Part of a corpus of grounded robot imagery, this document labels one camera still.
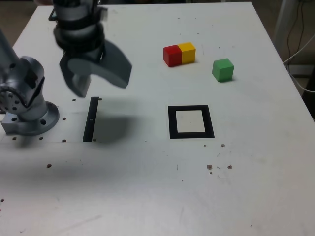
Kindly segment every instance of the black strip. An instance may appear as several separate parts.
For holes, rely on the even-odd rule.
[[[98,97],[91,97],[87,122],[85,123],[83,142],[92,142],[97,114]]]
[[[205,132],[178,133],[176,111],[201,111]],[[170,139],[197,139],[214,138],[213,127],[210,118],[209,107],[207,105],[198,106],[169,106],[168,122]]]

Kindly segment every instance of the black square frame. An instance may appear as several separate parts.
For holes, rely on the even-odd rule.
[[[179,133],[177,130],[176,111],[201,111],[205,132]],[[208,105],[168,106],[168,123],[170,139],[199,139],[215,137]]]

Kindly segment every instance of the white table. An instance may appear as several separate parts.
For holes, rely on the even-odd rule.
[[[85,99],[63,80],[51,11],[37,8],[14,49],[42,63],[66,120],[43,140],[1,129],[0,236],[314,234],[314,122],[251,3],[109,6],[130,83],[94,76]],[[189,41],[196,63],[167,67],[163,47]],[[222,58],[232,82],[212,76]],[[96,142],[83,143],[91,96]],[[169,139],[172,105],[208,105],[215,138]]]

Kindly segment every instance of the black bar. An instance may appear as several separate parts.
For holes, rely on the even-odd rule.
[[[91,97],[87,122],[85,123],[83,142],[92,142],[99,97]]]

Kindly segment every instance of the metal base plate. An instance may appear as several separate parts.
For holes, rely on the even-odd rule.
[[[7,134],[33,136],[45,133],[57,123],[59,111],[55,104],[46,102],[48,110],[41,118],[33,121],[21,121],[17,115],[6,113],[2,126]]]

